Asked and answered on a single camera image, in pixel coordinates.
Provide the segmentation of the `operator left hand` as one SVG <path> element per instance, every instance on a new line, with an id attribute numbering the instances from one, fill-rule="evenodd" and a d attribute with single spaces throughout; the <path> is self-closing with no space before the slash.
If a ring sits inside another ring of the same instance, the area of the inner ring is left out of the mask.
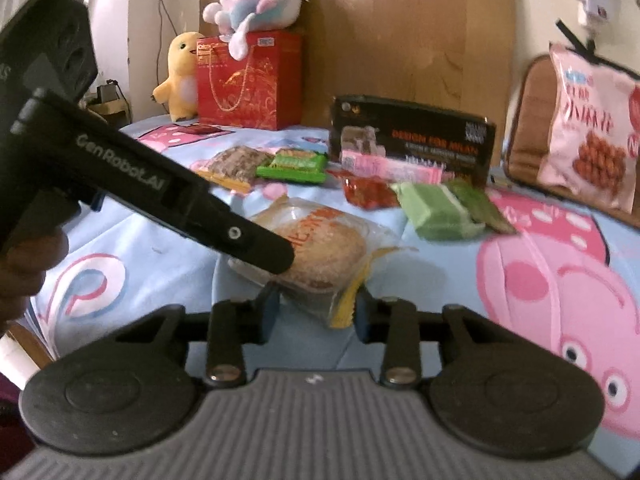
<path id="1" fill-rule="evenodd" d="M 51 233 L 25 240 L 1 256 L 1 333 L 20 318 L 36 296 L 48 271 L 68 254 L 68 238 L 60 226 Z"/>

